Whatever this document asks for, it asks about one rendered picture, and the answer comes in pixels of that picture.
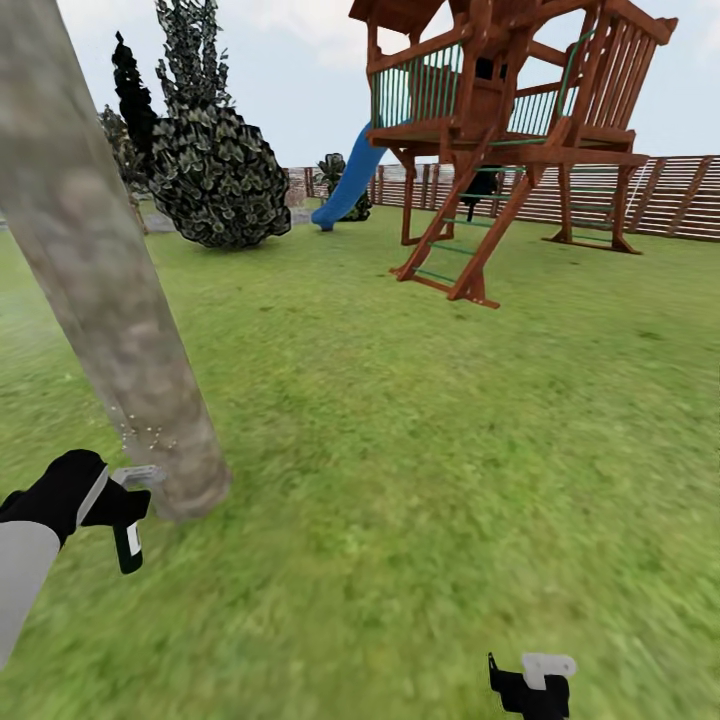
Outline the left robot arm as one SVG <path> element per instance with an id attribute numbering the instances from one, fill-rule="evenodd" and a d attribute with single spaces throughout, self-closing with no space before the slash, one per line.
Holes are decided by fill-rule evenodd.
<path id="1" fill-rule="evenodd" d="M 27 492 L 0 504 L 0 672 L 5 667 L 55 557 L 80 524 L 144 519 L 151 491 L 165 478 L 155 466 L 117 469 L 98 454 L 72 451 L 53 459 Z"/>

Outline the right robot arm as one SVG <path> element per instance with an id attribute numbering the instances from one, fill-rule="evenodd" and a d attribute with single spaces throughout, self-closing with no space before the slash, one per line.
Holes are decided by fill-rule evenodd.
<path id="1" fill-rule="evenodd" d="M 505 711 L 522 713 L 524 720 L 563 720 L 569 717 L 566 676 L 575 675 L 571 657 L 549 653 L 523 653 L 525 673 L 499 671 L 491 653 L 491 691 L 501 693 Z"/>

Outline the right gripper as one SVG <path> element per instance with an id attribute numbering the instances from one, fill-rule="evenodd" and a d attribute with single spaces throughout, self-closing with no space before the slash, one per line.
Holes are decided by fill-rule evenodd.
<path id="1" fill-rule="evenodd" d="M 521 673 L 499 671 L 491 653 L 488 655 L 491 691 L 501 693 L 505 711 L 522 713 L 524 720 L 532 720 L 533 715 L 541 711 L 550 711 L 562 719 L 568 719 L 568 685 L 564 678 L 547 675 L 545 691 L 534 690 L 527 685 Z"/>

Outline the pesticide atomizer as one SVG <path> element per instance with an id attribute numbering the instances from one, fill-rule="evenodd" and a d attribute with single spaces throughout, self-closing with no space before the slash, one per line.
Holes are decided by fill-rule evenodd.
<path id="1" fill-rule="evenodd" d="M 136 520 L 115 522 L 112 525 L 121 573 L 133 573 L 143 565 L 139 528 Z"/>

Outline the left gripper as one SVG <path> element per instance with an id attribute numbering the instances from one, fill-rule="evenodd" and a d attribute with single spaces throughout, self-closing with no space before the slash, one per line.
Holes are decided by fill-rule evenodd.
<path id="1" fill-rule="evenodd" d="M 152 501 L 151 491 L 146 487 L 142 491 L 127 491 L 120 487 L 117 496 L 105 509 L 97 512 L 89 512 L 81 525 L 105 525 L 115 522 L 144 519 L 149 510 L 149 503 Z"/>

